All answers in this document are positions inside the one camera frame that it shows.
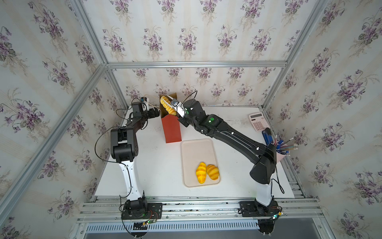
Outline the white metal tongs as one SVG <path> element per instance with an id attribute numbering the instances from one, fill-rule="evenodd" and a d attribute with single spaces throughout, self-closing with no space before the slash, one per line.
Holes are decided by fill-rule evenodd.
<path id="1" fill-rule="evenodd" d="M 170 100 L 170 101 L 172 101 L 174 98 L 173 97 L 171 97 L 171 96 L 169 96 L 169 95 L 167 95 L 167 98 Z M 186 112 L 185 112 L 185 109 L 183 108 L 183 104 L 180 102 L 179 104 L 178 104 L 178 107 L 177 108 L 173 108 L 176 112 L 177 112 L 177 115 L 178 115 L 178 117 L 181 117 L 181 118 L 183 118 L 184 116 L 185 116 L 185 114 L 186 114 Z"/>

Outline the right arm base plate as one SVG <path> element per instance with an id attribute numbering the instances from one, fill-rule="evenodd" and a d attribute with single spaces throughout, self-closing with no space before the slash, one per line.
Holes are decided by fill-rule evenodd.
<path id="1" fill-rule="evenodd" d="M 268 206 L 264 206 L 256 200 L 241 201 L 238 214 L 242 217 L 266 217 L 275 220 L 282 215 L 282 207 L 275 200 L 272 200 Z"/>

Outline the red paper bag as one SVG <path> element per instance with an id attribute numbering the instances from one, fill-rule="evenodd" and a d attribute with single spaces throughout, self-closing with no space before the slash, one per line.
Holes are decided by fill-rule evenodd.
<path id="1" fill-rule="evenodd" d="M 178 121 L 178 117 L 169 115 L 167 111 L 162 107 L 160 103 L 160 117 L 162 121 L 162 127 L 163 132 L 165 136 L 165 142 L 166 143 L 174 143 L 174 142 L 181 142 L 182 141 L 182 135 L 181 135 L 181 129 L 180 129 L 180 123 Z"/>

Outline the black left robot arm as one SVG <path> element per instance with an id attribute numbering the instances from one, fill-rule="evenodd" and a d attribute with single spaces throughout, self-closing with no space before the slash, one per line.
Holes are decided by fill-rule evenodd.
<path id="1" fill-rule="evenodd" d="M 126 120 L 124 126 L 111 130 L 110 146 L 111 157 L 121 168 L 125 181 L 127 201 L 131 204 L 143 204 L 145 200 L 138 177 L 137 166 L 134 159 L 138 156 L 139 147 L 136 133 L 146 127 L 149 119 L 160 115 L 157 108 L 150 107 L 147 98 L 131 104 L 131 116 Z"/>

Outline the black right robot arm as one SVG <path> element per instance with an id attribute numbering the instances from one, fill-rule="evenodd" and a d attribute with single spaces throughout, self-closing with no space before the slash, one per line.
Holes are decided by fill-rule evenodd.
<path id="1" fill-rule="evenodd" d="M 215 138 L 244 155 L 253 167 L 251 178 L 258 184 L 256 202 L 270 207 L 274 201 L 272 195 L 272 175 L 277 171 L 276 147 L 252 140 L 231 127 L 223 118 L 207 114 L 199 101 L 187 100 L 174 103 L 178 121 L 185 127 L 191 125 L 199 133 Z"/>

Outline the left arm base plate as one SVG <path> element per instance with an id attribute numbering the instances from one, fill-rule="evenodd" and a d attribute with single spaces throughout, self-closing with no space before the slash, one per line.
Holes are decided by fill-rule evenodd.
<path id="1" fill-rule="evenodd" d="M 144 221 L 150 219 L 161 219 L 162 209 L 162 203 L 148 203 L 147 205 L 138 205 L 138 203 L 128 201 L 123 205 L 121 219 Z"/>

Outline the long ridged yellow bread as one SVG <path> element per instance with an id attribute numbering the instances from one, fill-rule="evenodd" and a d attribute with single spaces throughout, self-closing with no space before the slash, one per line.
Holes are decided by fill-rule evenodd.
<path id="1" fill-rule="evenodd" d="M 177 115 L 177 112 L 172 108 L 171 101 L 166 96 L 160 98 L 160 103 L 169 115 Z"/>

